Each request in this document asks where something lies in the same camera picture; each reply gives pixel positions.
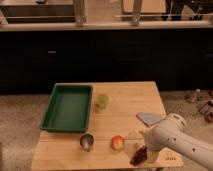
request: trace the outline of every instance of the black cabinet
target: black cabinet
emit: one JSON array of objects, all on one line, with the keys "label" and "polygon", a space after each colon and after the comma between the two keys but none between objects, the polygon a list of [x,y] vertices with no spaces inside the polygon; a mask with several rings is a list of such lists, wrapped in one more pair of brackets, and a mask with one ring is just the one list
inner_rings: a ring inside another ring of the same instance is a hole
[{"label": "black cabinet", "polygon": [[0,93],[56,82],[156,81],[213,88],[211,29],[1,32]]}]

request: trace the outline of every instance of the green plastic tray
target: green plastic tray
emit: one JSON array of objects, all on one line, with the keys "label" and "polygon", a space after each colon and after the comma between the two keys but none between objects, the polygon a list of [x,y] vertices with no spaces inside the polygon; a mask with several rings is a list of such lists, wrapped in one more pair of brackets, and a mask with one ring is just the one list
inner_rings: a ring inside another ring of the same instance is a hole
[{"label": "green plastic tray", "polygon": [[85,132],[91,98],[92,86],[55,84],[40,129]]}]

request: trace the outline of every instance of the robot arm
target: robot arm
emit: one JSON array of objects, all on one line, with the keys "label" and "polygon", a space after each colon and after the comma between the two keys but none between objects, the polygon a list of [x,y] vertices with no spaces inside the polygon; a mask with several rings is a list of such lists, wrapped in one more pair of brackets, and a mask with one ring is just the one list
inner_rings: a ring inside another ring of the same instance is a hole
[{"label": "robot arm", "polygon": [[177,114],[170,114],[152,129],[145,132],[148,151],[158,152],[168,147],[213,170],[213,146],[183,133],[186,121]]}]

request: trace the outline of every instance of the sink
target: sink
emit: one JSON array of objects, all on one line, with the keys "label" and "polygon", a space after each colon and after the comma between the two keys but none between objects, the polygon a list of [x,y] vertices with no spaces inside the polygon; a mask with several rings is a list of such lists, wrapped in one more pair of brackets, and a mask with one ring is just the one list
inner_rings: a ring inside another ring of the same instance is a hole
[{"label": "sink", "polygon": [[1,5],[8,23],[75,22],[73,5]]}]

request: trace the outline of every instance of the wooden cutting board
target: wooden cutting board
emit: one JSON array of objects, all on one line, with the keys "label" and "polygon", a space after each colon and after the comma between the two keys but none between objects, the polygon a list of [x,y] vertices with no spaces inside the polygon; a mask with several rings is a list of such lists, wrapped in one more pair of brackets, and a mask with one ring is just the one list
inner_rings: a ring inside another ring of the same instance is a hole
[{"label": "wooden cutting board", "polygon": [[[32,161],[32,170],[90,170],[179,167],[181,156],[169,149],[160,152],[155,163],[130,164],[135,151],[144,145],[139,133],[147,127],[136,117],[138,112],[157,113],[165,117],[165,110],[154,82],[86,83],[93,86],[92,107],[88,133],[95,138],[94,148],[85,152],[80,148],[82,134],[49,133],[41,135]],[[95,105],[99,94],[107,94],[109,102],[103,111]],[[115,135],[125,138],[125,148],[111,149]]]}]

